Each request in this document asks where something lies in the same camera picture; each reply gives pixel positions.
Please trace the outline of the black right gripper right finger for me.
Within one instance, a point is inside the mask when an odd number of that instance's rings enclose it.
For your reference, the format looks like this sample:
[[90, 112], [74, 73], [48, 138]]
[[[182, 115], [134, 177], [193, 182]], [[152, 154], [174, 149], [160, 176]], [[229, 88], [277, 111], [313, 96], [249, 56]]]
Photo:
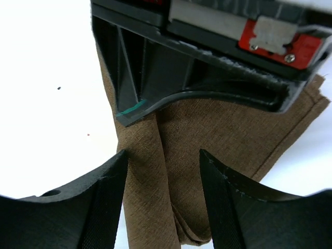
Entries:
[[331, 248], [331, 190], [301, 197], [262, 185], [200, 150], [215, 248]]

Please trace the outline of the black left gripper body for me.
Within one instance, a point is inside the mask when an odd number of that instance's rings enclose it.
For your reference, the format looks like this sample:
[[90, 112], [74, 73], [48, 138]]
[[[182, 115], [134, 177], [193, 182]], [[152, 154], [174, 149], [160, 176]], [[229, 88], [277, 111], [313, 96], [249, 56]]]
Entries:
[[100, 25], [118, 37], [120, 63], [218, 66], [231, 60], [291, 80], [304, 80], [331, 57], [331, 8], [286, 1], [92, 1]]

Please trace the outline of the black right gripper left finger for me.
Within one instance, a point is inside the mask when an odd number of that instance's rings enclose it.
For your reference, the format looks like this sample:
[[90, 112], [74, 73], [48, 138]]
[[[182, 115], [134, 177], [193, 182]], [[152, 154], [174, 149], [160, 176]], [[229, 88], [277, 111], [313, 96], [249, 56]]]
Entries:
[[127, 168], [122, 150], [42, 196], [2, 196], [1, 248], [114, 248]]

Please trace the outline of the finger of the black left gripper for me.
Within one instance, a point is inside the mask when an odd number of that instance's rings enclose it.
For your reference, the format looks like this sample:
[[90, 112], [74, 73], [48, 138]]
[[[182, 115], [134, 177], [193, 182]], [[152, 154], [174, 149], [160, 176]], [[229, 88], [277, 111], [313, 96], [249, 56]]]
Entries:
[[183, 99], [217, 99], [272, 113], [286, 111], [305, 86], [126, 17], [93, 16], [92, 28], [115, 90], [116, 119], [130, 126]]

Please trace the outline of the brown cloth napkin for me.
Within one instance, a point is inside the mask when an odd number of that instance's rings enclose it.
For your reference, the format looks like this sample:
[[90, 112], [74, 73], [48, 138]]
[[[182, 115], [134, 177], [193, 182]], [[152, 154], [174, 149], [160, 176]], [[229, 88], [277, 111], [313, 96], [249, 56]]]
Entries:
[[212, 236], [199, 150], [261, 180], [329, 105], [316, 75], [284, 114], [210, 99], [187, 99], [115, 129], [128, 153], [123, 195], [130, 248], [200, 246]]

